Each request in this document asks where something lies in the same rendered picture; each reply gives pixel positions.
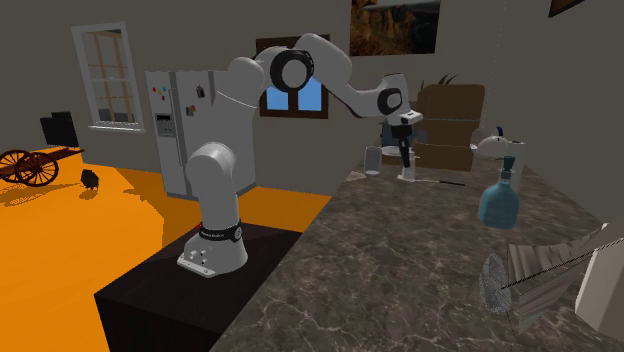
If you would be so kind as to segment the dark blue pot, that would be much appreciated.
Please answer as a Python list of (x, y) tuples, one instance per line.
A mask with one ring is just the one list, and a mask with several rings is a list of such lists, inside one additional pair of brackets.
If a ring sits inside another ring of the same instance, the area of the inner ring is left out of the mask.
[[(399, 144), (399, 141), (398, 141), (397, 138), (392, 136), (391, 126), (386, 121), (384, 121), (381, 124), (381, 127), (382, 127), (381, 135), (380, 135), (380, 137), (381, 137), (381, 146), (382, 147), (384, 147), (384, 146), (397, 146)], [(413, 127), (412, 128), (412, 133), (407, 138), (409, 146), (412, 146), (413, 139), (416, 136), (416, 132), (417, 132), (417, 129), (415, 127)]]

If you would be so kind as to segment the clear drinking glass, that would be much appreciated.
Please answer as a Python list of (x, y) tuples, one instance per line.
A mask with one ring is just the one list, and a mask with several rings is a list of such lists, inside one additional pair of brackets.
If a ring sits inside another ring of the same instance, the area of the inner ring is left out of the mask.
[(381, 171), (382, 148), (378, 146), (368, 146), (365, 150), (364, 174), (366, 176), (377, 176)]

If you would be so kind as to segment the brown stacked boxes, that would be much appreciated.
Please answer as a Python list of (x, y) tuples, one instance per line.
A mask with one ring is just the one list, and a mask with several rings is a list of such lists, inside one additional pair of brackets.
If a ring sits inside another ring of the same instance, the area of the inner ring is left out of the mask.
[(469, 172), (473, 132), (480, 126), (485, 87), (477, 84), (432, 84), (418, 93), (414, 151), (420, 168)]

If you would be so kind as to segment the dark leafy plant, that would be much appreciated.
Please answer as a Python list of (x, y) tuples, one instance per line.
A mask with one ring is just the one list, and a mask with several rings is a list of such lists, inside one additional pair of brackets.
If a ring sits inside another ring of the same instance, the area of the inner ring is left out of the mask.
[[(448, 85), (457, 75), (449, 76), (448, 74), (444, 75), (438, 82), (437, 85)], [(421, 82), (420, 90), (425, 89), (425, 81)]]

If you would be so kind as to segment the brown framed window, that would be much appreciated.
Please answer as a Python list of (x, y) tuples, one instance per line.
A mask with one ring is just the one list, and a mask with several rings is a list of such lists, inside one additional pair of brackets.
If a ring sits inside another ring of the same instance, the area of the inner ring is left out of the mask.
[(329, 92), (315, 78), (295, 93), (285, 93), (268, 87), (259, 100), (259, 114), (263, 117), (328, 118)]

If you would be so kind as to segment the blue soap dispenser bottle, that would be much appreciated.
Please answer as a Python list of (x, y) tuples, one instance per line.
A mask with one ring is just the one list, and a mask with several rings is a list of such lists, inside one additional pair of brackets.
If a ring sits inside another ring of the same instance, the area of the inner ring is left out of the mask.
[(488, 227), (512, 229), (519, 211), (519, 197), (511, 187), (515, 157), (504, 156), (500, 177), (496, 184), (487, 188), (481, 196), (479, 218)]

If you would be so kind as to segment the grey mesh sieve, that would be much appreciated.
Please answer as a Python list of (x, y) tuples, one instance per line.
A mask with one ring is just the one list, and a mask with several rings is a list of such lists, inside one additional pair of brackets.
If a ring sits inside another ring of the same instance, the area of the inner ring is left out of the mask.
[(491, 313), (502, 314), (511, 309), (507, 271), (502, 259), (494, 252), (489, 254), (483, 264), (479, 289), (483, 302)]

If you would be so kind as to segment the white double-door fridge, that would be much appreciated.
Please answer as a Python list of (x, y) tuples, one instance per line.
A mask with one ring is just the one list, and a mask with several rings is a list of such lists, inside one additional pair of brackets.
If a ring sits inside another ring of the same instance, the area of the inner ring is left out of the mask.
[(230, 148), (236, 157), (233, 184), (239, 195), (256, 185), (253, 128), (249, 118), (216, 105), (224, 71), (147, 71), (146, 85), (164, 190), (193, 200), (184, 168), (190, 155), (209, 142)]

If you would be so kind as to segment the white box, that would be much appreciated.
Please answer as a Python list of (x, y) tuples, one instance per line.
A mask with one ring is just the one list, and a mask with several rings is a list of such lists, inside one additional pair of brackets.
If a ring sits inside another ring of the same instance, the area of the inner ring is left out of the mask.
[(608, 223), (589, 260), (575, 313), (594, 330), (624, 342), (624, 225)]

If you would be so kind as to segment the dark robot stand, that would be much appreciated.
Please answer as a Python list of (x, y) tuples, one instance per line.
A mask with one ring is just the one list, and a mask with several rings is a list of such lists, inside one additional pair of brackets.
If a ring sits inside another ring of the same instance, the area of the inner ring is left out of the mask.
[(242, 225), (247, 263), (214, 278), (177, 264), (197, 227), (94, 294), (110, 352), (209, 352), (301, 234)]

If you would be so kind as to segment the white framed window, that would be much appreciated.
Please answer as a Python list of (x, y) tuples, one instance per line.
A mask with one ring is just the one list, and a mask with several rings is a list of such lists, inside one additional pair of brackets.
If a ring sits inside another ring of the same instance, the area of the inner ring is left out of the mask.
[(71, 31), (88, 104), (89, 128), (143, 133), (145, 124), (126, 24), (74, 26)]

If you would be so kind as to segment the black box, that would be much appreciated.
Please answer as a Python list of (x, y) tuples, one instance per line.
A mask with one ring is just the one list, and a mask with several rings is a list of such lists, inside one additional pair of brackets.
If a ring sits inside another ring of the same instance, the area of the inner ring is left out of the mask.
[(52, 112), (50, 116), (42, 117), (40, 123), (48, 145), (79, 147), (70, 111)]

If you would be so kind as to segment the brown wooden cart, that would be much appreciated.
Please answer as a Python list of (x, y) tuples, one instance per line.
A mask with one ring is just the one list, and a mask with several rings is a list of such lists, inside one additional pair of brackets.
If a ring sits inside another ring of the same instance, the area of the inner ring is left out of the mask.
[(0, 155), (0, 180), (29, 187), (47, 186), (59, 174), (59, 160), (83, 152), (69, 147), (51, 152), (8, 150)]

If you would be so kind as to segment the brown landscape wall picture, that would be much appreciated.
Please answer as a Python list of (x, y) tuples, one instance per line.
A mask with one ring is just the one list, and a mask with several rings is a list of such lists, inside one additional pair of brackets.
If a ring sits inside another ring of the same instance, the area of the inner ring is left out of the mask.
[(442, 0), (351, 0), (350, 56), (433, 54)]

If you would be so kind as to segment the dark framed wall picture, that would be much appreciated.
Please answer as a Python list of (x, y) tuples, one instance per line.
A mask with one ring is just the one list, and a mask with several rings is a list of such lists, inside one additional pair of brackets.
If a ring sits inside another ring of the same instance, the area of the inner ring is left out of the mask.
[(584, 0), (551, 0), (548, 17), (555, 17), (583, 1)]

